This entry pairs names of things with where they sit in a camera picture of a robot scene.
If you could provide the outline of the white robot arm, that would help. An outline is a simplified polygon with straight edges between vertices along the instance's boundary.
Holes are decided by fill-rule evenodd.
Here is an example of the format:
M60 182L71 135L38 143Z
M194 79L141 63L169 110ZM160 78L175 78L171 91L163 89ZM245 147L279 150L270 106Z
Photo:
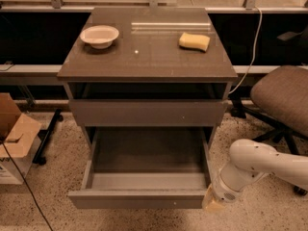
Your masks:
M230 160L216 173L202 201L202 209L215 213L226 203L235 202L244 188L273 175L308 191L308 158L278 152L274 147L253 140L234 141L229 148Z

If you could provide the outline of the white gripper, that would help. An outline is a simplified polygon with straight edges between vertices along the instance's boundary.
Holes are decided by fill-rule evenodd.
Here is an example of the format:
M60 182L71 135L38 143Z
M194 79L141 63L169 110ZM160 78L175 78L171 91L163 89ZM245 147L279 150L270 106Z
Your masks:
M209 185L203 197L201 206L208 213L217 213L224 209L222 203L233 203L237 201L242 192L234 191L228 187L218 175Z

